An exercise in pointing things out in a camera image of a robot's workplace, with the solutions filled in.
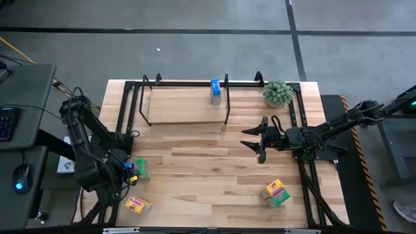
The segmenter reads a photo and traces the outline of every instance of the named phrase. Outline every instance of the shoe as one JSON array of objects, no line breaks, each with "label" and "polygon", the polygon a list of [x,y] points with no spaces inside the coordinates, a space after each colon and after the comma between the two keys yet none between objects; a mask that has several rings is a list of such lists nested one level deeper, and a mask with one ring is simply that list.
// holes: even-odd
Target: shoe
[{"label": "shoe", "polygon": [[397,213],[405,220],[416,224],[416,201],[409,203],[394,201],[393,207],[395,208]]}]

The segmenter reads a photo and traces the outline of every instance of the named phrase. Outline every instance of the orange and black hazard tape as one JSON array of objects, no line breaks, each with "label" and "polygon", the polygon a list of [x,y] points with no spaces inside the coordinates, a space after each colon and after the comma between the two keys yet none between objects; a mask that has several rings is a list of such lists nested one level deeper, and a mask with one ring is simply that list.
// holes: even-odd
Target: orange and black hazard tape
[{"label": "orange and black hazard tape", "polygon": [[[347,112],[348,111],[348,105],[346,104],[345,97],[342,96],[342,95],[340,95],[339,97],[342,99],[342,101],[344,103],[345,112]],[[374,190],[374,185],[371,181],[369,168],[368,168],[367,163],[365,162],[365,159],[364,159],[363,149],[361,148],[361,146],[359,144],[357,132],[354,128],[351,128],[351,132],[352,132],[352,136],[354,137],[354,141],[356,142],[359,159],[361,160],[361,165],[363,167],[363,171],[364,171],[364,174],[365,174],[365,179],[367,179],[367,184],[368,184],[369,189],[370,189],[370,195],[372,197],[372,202],[374,202],[374,205],[376,206],[376,212],[378,213],[378,220],[380,221],[380,224],[382,226],[382,230],[387,231],[387,226],[385,225],[385,221],[384,221],[383,214],[382,214],[382,209],[380,208],[380,204],[378,203],[376,191]]]}]

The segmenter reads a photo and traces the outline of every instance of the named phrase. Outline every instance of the gray concrete floor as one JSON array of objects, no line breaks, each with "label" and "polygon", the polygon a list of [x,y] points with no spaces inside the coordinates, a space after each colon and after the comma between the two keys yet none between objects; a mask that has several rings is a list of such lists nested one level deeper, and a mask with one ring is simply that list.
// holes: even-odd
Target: gray concrete floor
[{"label": "gray concrete floor", "polygon": [[[415,31],[412,0],[292,0],[298,30]],[[18,1],[0,12],[0,25],[110,27],[142,29],[288,30],[284,0],[74,0]],[[212,79],[229,73],[233,80],[299,81],[291,36],[214,34],[0,34],[37,63],[58,66],[56,78],[80,86],[101,104],[108,79],[139,79],[144,73],[164,79]],[[388,103],[416,83],[416,37],[300,36],[308,81],[322,94],[344,94],[350,106],[364,99]],[[19,57],[0,44],[2,54]],[[55,89],[47,109],[57,114],[64,96]],[[63,125],[45,115],[42,126],[57,137]],[[391,178],[377,128],[359,130],[374,184]],[[391,207],[395,198],[416,198],[416,187],[381,191],[382,212],[391,231],[416,233],[413,224]],[[68,224],[76,190],[48,191],[42,207],[46,225]],[[59,200],[68,203],[53,202]]]}]

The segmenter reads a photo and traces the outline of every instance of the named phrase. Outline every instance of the plant pot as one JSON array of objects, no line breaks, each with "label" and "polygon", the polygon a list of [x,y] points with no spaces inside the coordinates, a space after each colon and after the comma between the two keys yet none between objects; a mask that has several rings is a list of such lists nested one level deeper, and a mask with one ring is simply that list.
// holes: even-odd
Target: plant pot
[{"label": "plant pot", "polygon": [[266,100],[266,102],[267,102],[267,104],[269,104],[271,107],[274,107],[274,108],[282,108],[282,107],[284,107],[285,106],[285,104],[283,103],[283,104],[281,104],[281,105],[277,105],[277,104],[275,104],[275,103],[273,103],[273,102],[271,102],[271,101],[269,101],[269,100],[267,100],[267,99],[265,99]]}]

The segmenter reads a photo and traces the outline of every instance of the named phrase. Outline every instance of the potted plant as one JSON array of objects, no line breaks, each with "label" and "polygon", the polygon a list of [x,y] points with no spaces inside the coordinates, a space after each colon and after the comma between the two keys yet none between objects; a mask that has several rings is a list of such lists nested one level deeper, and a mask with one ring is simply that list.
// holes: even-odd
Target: potted plant
[{"label": "potted plant", "polygon": [[263,96],[270,106],[276,108],[283,107],[293,99],[292,88],[281,79],[269,81],[265,86]]}]

